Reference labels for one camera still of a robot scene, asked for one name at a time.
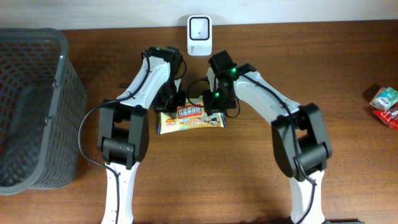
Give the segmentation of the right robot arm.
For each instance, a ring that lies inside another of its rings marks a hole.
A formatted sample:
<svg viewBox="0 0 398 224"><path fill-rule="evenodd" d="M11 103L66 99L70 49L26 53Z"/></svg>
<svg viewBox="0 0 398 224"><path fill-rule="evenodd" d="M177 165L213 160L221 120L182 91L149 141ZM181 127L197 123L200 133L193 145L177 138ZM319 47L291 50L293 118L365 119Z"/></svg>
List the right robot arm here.
<svg viewBox="0 0 398 224"><path fill-rule="evenodd" d="M250 63L238 65L227 51L210 57L203 92L205 111L226 113L239 101L251 106L271 127L274 159L289 179L292 223L326 223L322 179L332 156L320 108L301 105L268 84Z"/></svg>

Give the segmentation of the red candy bag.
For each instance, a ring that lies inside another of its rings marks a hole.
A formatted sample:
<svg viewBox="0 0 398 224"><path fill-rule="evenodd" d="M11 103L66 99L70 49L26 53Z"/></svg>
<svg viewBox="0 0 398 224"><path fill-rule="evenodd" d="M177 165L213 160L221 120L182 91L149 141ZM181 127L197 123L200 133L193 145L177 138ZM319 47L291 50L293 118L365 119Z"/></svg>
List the red candy bag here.
<svg viewBox="0 0 398 224"><path fill-rule="evenodd" d="M397 107L388 109L387 111L374 110L373 114L389 128L397 130Z"/></svg>

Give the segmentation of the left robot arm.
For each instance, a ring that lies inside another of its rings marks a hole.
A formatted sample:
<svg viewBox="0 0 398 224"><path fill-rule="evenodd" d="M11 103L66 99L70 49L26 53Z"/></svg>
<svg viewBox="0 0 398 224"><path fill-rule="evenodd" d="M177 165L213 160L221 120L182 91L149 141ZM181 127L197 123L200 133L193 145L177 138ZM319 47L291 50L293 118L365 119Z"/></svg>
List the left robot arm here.
<svg viewBox="0 0 398 224"><path fill-rule="evenodd" d="M185 104L178 71L186 63L175 47L149 47L142 66L114 103L99 111L98 149L107 173L103 223L133 223L132 198L139 164L149 147L148 110L174 113Z"/></svg>

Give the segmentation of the cream blue snack bag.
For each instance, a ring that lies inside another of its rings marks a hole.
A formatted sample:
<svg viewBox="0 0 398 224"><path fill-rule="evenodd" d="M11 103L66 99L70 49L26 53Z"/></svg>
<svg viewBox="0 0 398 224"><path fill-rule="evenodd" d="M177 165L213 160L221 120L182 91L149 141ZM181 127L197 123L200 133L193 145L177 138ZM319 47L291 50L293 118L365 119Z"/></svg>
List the cream blue snack bag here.
<svg viewBox="0 0 398 224"><path fill-rule="evenodd" d="M157 134L166 134L195 128L225 128L226 121L223 113L209 115L202 108L203 97L191 98L194 104L186 100L185 106L179 106L176 112L159 113Z"/></svg>

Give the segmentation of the teal tissue pack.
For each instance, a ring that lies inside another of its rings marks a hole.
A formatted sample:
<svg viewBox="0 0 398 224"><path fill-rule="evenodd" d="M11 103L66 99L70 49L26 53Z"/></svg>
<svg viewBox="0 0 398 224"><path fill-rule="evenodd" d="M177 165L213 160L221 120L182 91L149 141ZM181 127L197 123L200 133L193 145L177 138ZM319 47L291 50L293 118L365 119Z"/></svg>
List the teal tissue pack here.
<svg viewBox="0 0 398 224"><path fill-rule="evenodd" d="M375 94L373 99L369 102L371 106L377 110L386 111L392 108L397 103L397 90L388 87L380 88L380 90Z"/></svg>

